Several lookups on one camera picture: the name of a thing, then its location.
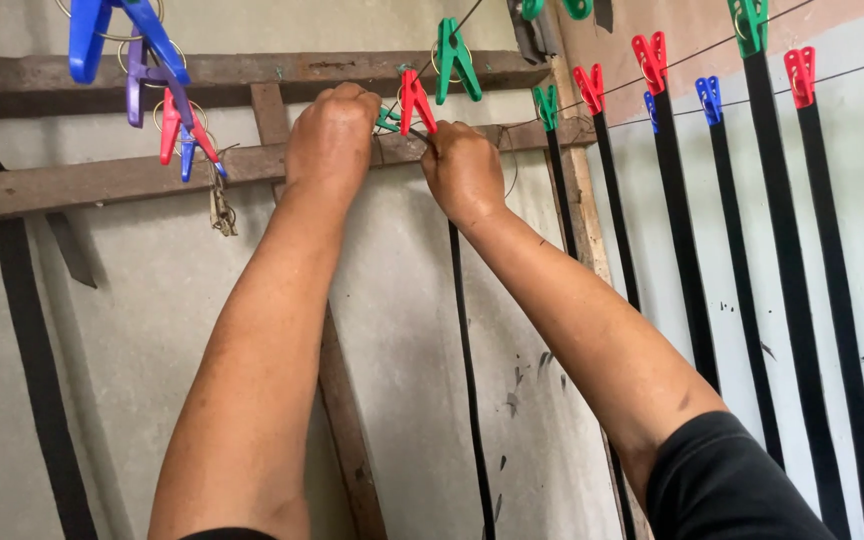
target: green clothespin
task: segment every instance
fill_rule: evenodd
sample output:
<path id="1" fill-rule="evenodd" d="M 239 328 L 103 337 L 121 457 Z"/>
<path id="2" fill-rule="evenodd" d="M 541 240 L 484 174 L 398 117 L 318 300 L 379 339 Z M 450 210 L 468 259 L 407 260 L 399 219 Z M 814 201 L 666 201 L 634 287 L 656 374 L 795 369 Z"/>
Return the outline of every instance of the green clothespin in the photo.
<path id="1" fill-rule="evenodd" d="M 538 105 L 538 117 L 542 119 L 546 132 L 558 128 L 559 113 L 555 104 L 555 84 L 549 84 L 548 94 L 539 86 L 532 88 L 532 96 L 535 98 L 535 104 Z"/>
<path id="2" fill-rule="evenodd" d="M 568 16 L 575 20 L 582 20 L 593 12 L 593 0 L 561 0 L 565 5 Z"/>
<path id="3" fill-rule="evenodd" d="M 438 83 L 435 89 L 435 102 L 438 105 L 446 103 L 453 68 L 458 73 L 468 97 L 472 98 L 472 101 L 482 101 L 482 87 L 475 77 L 473 57 L 469 54 L 458 28 L 459 23 L 455 17 L 446 17 L 438 23 Z"/>
<path id="4" fill-rule="evenodd" d="M 766 49 L 769 0 L 728 0 L 738 51 L 743 59 Z"/>
<path id="5" fill-rule="evenodd" d="M 382 105 L 378 109 L 378 120 L 375 120 L 375 125 L 380 128 L 385 128 L 390 132 L 397 132 L 399 130 L 398 124 L 390 124 L 387 120 L 391 118 L 396 122 L 402 122 L 402 117 L 398 114 L 392 112 L 390 108 L 386 108 L 385 105 Z"/>
<path id="6" fill-rule="evenodd" d="M 522 19 L 532 20 L 543 10 L 545 0 L 522 0 Z"/>

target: hand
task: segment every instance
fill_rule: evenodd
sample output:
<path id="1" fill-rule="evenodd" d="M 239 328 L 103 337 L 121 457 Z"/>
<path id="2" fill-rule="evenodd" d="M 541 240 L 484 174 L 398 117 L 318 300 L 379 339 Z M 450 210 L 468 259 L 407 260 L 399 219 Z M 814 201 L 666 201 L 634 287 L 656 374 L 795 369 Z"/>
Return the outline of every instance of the hand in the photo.
<path id="1" fill-rule="evenodd" d="M 422 155 L 422 172 L 432 196 L 460 229 L 505 211 L 505 179 L 498 148 L 479 131 L 438 121 Z"/>
<path id="2" fill-rule="evenodd" d="M 285 150 L 285 183 L 308 186 L 348 206 L 362 186 L 382 99 L 353 82 L 323 90 L 295 120 Z"/>

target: forearm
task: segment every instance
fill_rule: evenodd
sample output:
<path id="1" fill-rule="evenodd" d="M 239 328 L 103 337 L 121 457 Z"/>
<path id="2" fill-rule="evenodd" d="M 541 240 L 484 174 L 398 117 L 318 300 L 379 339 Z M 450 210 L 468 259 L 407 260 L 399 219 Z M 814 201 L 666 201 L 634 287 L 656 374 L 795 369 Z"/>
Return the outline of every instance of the forearm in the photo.
<path id="1" fill-rule="evenodd" d="M 605 281 L 508 210 L 462 233 L 522 307 L 618 449 L 644 501 L 655 451 L 725 404 Z"/>
<path id="2" fill-rule="evenodd" d="M 150 538 L 223 526 L 308 536 L 306 433 L 347 206 L 324 200 L 286 190 L 225 302 L 166 452 Z"/>

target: dark fabric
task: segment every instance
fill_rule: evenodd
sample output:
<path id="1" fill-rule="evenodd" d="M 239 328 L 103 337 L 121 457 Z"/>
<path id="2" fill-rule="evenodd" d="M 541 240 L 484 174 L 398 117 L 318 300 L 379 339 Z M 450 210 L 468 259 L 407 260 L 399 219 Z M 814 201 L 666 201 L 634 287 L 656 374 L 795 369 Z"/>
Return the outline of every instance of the dark fabric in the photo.
<path id="1" fill-rule="evenodd" d="M 264 532 L 258 532 L 250 528 L 239 528 L 229 526 L 225 528 L 213 528 L 185 536 L 181 540 L 276 540 Z"/>
<path id="2" fill-rule="evenodd" d="M 835 540 L 728 412 L 693 418 L 662 444 L 647 507 L 656 540 Z"/>

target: white wall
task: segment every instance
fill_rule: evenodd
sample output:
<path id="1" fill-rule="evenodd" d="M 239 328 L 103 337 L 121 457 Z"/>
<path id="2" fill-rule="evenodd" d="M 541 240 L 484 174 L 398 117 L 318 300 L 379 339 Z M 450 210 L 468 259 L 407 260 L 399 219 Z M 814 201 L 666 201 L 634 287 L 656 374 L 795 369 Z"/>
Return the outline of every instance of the white wall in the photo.
<path id="1" fill-rule="evenodd" d="M 722 11 L 723 17 L 727 18 L 728 12 L 724 8 Z M 781 24 L 782 21 L 773 23 L 774 26 Z M 674 60 L 688 54 L 688 51 L 677 51 L 674 42 L 669 42 L 667 45 L 670 59 Z M 797 44 L 799 47 L 806 45 L 812 45 L 817 49 L 817 77 L 819 78 L 864 66 L 864 17 Z M 734 54 L 738 55 L 738 48 L 734 43 L 726 43 L 722 47 L 729 47 Z M 776 91 L 789 88 L 786 68 L 782 63 L 782 52 L 774 51 L 777 55 L 770 57 L 773 86 Z M 692 60 L 700 63 L 702 61 L 702 56 Z M 716 73 L 715 67 L 709 66 L 705 76 L 712 75 L 726 75 L 721 80 L 725 103 L 741 101 L 748 97 L 743 73 L 732 75 Z M 613 81 L 613 83 L 622 82 L 624 80 Z M 611 88 L 616 84 L 607 83 L 606 86 Z M 644 82 L 635 84 L 624 92 L 638 92 L 641 95 L 645 92 L 645 84 Z M 864 71 L 820 82 L 816 88 L 816 95 L 822 114 L 822 129 L 845 249 L 860 354 L 864 356 Z M 776 103 L 795 196 L 799 234 L 819 345 L 826 410 L 846 493 L 848 520 L 853 538 L 864 538 L 855 453 L 798 118 L 790 93 L 777 96 Z M 679 98 L 673 103 L 674 110 L 677 112 L 692 111 L 698 106 L 699 102 L 694 91 L 689 92 L 688 97 Z M 818 512 L 815 478 L 789 346 L 775 241 L 749 105 L 727 106 L 725 116 L 759 331 L 762 342 L 768 345 L 775 356 L 773 360 L 766 354 L 765 361 L 772 387 L 786 471 L 812 508 Z M 702 266 L 702 279 L 706 299 L 710 305 L 723 397 L 751 433 L 763 442 L 762 423 L 752 386 L 742 325 L 738 311 L 731 310 L 731 307 L 738 304 L 738 300 L 715 176 L 709 128 L 701 112 L 678 116 L 676 123 L 692 222 Z M 622 203 L 625 206 L 626 220 L 630 229 L 635 270 L 643 297 L 643 312 L 666 337 L 672 340 L 683 355 L 691 358 L 682 288 L 671 246 L 671 234 L 652 129 L 648 122 L 642 122 L 611 129 L 610 135 L 618 169 Z M 606 250 L 609 255 L 612 279 L 620 290 L 624 290 L 615 229 L 609 212 L 608 195 L 602 180 L 598 149 L 589 148 L 588 157 L 592 163 L 593 189 L 603 233 L 606 236 Z M 720 310 L 720 303 L 728 307 Z M 862 363 L 862 372 L 864 377 L 864 363 Z"/>
<path id="2" fill-rule="evenodd" d="M 186 53 L 415 50 L 471 2 L 168 2 L 166 28 Z M 127 32 L 121 14 L 113 28 Z M 67 23 L 52 0 L 0 0 L 0 55 L 63 54 Z M 516 48 L 505 2 L 486 0 L 462 27 L 473 49 Z M 106 46 L 106 53 L 113 53 Z M 289 107 L 290 117 L 302 110 Z M 470 124 L 534 117 L 528 91 L 480 104 L 453 95 L 436 117 Z M 258 144 L 248 108 L 209 111 L 219 146 Z M 0 121 L 9 168 L 158 153 L 158 133 L 122 115 Z M 511 183 L 513 160 L 503 165 Z M 518 155 L 510 206 L 560 244 L 545 160 Z M 63 364 L 70 422 L 103 538 L 145 535 L 162 463 L 186 391 L 223 301 L 273 209 L 267 186 L 230 192 L 237 238 L 209 227 L 207 196 L 69 212 L 99 290 L 72 281 L 41 216 L 29 219 L 40 293 Z M 618 538 L 598 423 L 558 363 L 537 373 L 542 340 L 463 243 L 464 284 L 492 496 L 503 537 Z M 445 217 L 417 166 L 369 174 L 349 216 L 330 298 L 363 419 L 390 538 L 476 537 L 465 376 Z M 0 276 L 0 537 L 61 537 L 28 409 Z M 516 387 L 515 368 L 525 377 Z M 516 392 L 512 418 L 503 405 Z M 320 407 L 310 428 L 306 487 L 316 538 L 352 528 Z M 499 472 L 502 456 L 505 469 Z"/>

